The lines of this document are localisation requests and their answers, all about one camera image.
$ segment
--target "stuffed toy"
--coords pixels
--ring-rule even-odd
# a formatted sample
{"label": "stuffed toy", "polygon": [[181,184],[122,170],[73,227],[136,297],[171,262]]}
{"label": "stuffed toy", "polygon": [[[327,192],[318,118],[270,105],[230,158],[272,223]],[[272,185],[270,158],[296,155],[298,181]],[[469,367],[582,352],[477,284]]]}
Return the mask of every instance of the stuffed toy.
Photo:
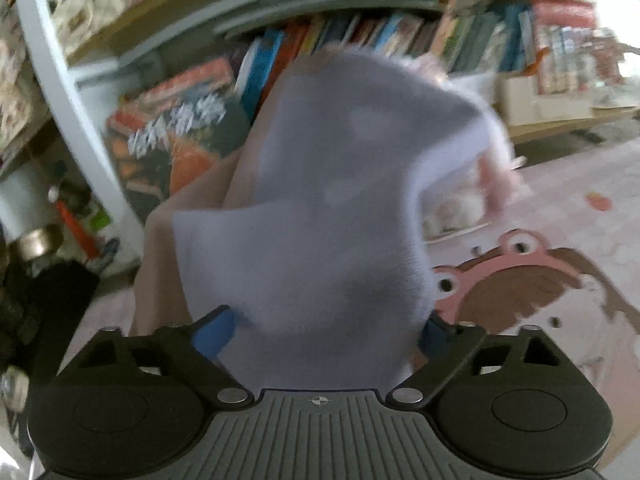
{"label": "stuffed toy", "polygon": [[507,130],[494,110],[478,95],[448,81],[437,58],[425,54],[406,66],[473,103],[490,121],[489,148],[436,208],[430,205],[424,211],[422,226],[425,239],[435,240],[491,221],[503,211],[520,187],[520,177],[515,170],[523,165],[524,158],[516,158]]}

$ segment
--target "wooden shelf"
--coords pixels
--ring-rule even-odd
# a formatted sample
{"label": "wooden shelf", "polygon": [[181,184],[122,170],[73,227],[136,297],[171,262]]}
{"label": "wooden shelf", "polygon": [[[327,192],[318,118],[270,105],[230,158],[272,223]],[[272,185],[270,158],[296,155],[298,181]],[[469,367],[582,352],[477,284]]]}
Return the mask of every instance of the wooden shelf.
{"label": "wooden shelf", "polygon": [[121,56],[156,32],[216,0],[144,0],[132,6],[115,22],[82,44],[71,56],[69,66],[80,60]]}
{"label": "wooden shelf", "polygon": [[524,126],[509,126],[509,136],[514,144],[544,139],[559,134],[567,134],[575,130],[587,130],[600,124],[612,123],[620,119],[630,119],[637,108],[594,108],[591,119],[574,121],[555,121],[551,123],[526,124]]}

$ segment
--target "play mat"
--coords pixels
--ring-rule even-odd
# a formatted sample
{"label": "play mat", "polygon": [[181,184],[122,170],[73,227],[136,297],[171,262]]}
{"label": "play mat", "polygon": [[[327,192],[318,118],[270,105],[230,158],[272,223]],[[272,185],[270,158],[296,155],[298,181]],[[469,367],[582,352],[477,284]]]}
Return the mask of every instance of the play mat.
{"label": "play mat", "polygon": [[436,309],[491,333],[540,325],[603,395],[607,480],[640,478],[640,141],[521,170],[505,216],[428,247]]}

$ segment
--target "orange handle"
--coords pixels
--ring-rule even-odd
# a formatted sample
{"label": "orange handle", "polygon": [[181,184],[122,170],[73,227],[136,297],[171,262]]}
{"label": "orange handle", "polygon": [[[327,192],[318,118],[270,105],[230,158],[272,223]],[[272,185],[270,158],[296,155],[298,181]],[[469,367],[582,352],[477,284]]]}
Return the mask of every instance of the orange handle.
{"label": "orange handle", "polygon": [[545,56],[550,52],[551,50],[548,46],[539,50],[536,54],[536,60],[524,69],[522,75],[526,77],[536,75],[538,73],[540,65],[542,64],[542,60],[545,59]]}
{"label": "orange handle", "polygon": [[56,200],[55,206],[60,213],[60,216],[62,216],[63,222],[69,228],[71,234],[74,236],[87,257],[90,260],[100,258],[100,252],[98,251],[98,247],[95,245],[95,240],[84,230],[78,220],[74,218],[71,211],[69,211],[62,200]]}

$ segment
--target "beige cloth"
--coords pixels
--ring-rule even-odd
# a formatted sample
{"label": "beige cloth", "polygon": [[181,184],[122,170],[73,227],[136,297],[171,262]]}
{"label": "beige cloth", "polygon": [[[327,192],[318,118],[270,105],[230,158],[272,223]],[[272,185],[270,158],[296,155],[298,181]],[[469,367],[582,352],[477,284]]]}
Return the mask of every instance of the beige cloth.
{"label": "beige cloth", "polygon": [[273,120],[283,81],[297,73],[320,70],[333,55],[331,50],[325,50],[304,63],[288,67],[262,106],[244,147],[149,215],[145,226],[145,255],[134,286],[136,314],[129,335],[150,335],[166,324],[191,323],[175,254],[174,213],[199,209],[238,209],[249,205],[260,150]]}

